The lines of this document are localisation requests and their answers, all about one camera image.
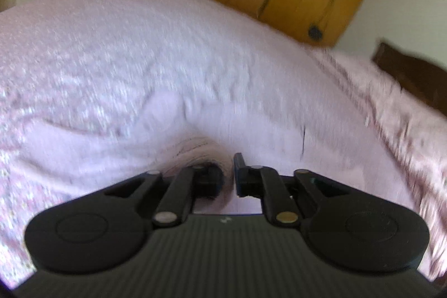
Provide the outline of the pink knitted sweater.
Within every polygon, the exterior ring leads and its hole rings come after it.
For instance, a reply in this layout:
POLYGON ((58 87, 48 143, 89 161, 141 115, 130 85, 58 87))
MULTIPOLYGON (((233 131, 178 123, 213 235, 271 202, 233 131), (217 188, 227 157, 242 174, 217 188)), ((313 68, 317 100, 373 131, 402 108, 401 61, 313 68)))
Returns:
POLYGON ((128 136, 102 137, 46 121, 26 133, 11 172, 60 194, 62 201, 151 170, 216 163, 232 175, 235 153, 283 174, 307 169, 412 208, 405 178, 361 114, 347 100, 303 101, 288 126, 283 113, 268 116, 236 103, 190 104, 157 92, 128 136))

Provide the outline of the pink floral bed sheet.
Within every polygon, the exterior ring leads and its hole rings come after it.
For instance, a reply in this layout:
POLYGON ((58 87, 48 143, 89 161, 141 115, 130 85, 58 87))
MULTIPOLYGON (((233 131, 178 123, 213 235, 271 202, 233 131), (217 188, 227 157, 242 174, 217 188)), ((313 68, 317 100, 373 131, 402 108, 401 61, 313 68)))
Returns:
MULTIPOLYGON (((38 121, 128 136, 149 98, 170 92, 190 104, 236 103, 268 116, 280 111, 295 126, 301 102, 344 99, 404 176, 361 111, 306 55, 307 46, 212 0, 33 0, 2 12, 2 281, 16 287, 33 273, 24 229, 37 213, 65 202, 11 172, 38 121)), ((233 165, 223 188, 196 211, 260 211, 255 199, 236 196, 233 165)))

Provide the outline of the black hanging bag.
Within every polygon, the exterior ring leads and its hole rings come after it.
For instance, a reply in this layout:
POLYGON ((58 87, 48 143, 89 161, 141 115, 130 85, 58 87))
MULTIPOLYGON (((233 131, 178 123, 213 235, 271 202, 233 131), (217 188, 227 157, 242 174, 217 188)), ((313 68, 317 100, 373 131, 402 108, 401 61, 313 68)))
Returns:
POLYGON ((318 25, 311 25, 308 28, 308 37, 312 41, 320 42, 324 36, 323 31, 320 29, 318 25))

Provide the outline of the pink quilted blanket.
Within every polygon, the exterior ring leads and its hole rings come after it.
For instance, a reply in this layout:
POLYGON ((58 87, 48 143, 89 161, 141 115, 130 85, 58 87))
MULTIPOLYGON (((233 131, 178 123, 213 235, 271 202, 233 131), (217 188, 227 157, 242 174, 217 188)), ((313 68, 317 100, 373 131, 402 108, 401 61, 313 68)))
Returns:
POLYGON ((305 53, 351 99, 403 169, 430 231, 425 274, 446 281, 446 117, 372 61, 312 46, 305 53))

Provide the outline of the dark wooden headboard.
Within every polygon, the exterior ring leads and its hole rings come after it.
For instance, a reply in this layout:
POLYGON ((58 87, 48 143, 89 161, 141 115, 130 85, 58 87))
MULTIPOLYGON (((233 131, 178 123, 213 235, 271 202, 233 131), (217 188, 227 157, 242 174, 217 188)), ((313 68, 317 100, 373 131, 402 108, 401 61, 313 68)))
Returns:
POLYGON ((446 115, 446 70, 415 54, 381 41, 372 61, 405 90, 446 115))

